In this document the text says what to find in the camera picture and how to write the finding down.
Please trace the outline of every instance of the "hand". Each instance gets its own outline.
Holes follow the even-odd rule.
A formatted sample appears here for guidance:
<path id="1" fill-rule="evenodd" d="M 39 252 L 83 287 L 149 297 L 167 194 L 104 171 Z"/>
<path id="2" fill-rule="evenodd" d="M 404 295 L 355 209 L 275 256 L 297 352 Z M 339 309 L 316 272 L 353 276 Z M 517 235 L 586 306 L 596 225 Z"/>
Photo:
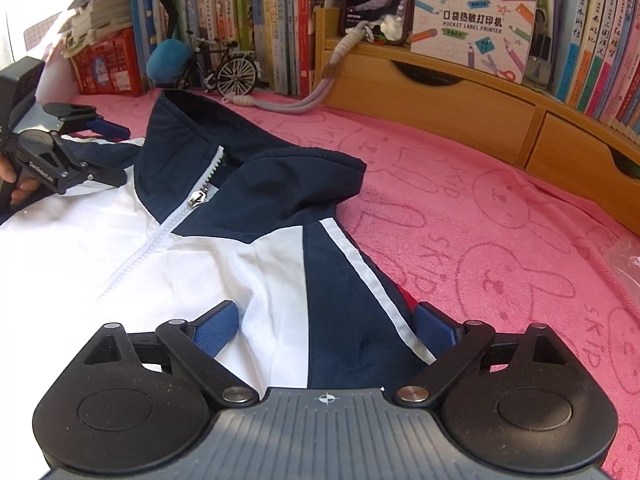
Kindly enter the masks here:
<path id="1" fill-rule="evenodd" d="M 0 153 L 0 178 L 7 182 L 15 182 L 15 171 L 6 157 Z M 11 193 L 11 205 L 17 205 L 27 200 L 29 195 L 40 187 L 40 183 L 34 178 L 25 178 L 19 187 Z"/>

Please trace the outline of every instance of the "zipper pull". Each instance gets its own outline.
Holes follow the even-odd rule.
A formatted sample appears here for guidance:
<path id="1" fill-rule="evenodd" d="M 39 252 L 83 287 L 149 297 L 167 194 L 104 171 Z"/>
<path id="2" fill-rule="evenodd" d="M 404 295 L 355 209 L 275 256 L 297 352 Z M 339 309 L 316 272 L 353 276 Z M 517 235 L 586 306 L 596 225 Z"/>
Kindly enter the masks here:
<path id="1" fill-rule="evenodd" d="M 203 204 L 207 199 L 206 191 L 201 189 L 194 191 L 191 197 L 187 200 L 187 204 L 192 209 L 196 209 L 200 204 Z"/>

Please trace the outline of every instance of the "clear plastic bag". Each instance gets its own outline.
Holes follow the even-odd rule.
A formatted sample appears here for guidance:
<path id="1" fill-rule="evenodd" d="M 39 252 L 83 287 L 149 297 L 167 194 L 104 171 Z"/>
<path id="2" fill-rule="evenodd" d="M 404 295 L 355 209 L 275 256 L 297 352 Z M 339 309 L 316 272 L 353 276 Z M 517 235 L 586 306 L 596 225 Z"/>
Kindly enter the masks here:
<path id="1" fill-rule="evenodd" d="M 607 262 L 640 308 L 640 240 L 623 236 L 610 248 L 606 257 Z"/>

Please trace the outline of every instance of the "scissors illustration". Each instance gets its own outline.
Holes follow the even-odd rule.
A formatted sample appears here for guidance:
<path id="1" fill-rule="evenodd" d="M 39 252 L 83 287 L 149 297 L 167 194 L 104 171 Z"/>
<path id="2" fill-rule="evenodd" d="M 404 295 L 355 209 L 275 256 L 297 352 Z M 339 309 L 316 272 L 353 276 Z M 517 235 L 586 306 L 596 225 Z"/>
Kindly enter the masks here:
<path id="1" fill-rule="evenodd" d="M 481 59 L 482 64 L 487 67 L 494 75 L 506 79 L 507 81 L 516 81 L 516 75 L 513 73 L 513 70 L 498 70 L 498 67 L 495 64 L 494 58 L 491 57 L 491 54 L 486 55 L 487 60 Z"/>

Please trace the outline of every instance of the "bookshelf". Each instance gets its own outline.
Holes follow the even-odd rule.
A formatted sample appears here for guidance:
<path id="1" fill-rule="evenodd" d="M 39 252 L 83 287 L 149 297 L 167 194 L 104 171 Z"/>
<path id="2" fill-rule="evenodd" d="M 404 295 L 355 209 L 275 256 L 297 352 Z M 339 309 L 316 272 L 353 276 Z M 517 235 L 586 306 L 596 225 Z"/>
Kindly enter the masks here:
<path id="1" fill-rule="evenodd" d="M 316 11 L 316 82 L 340 41 L 339 16 Z M 363 42 L 342 60 L 325 104 L 471 146 L 597 202 L 640 234 L 640 180 L 610 150 L 640 166 L 640 146 L 534 88 Z"/>

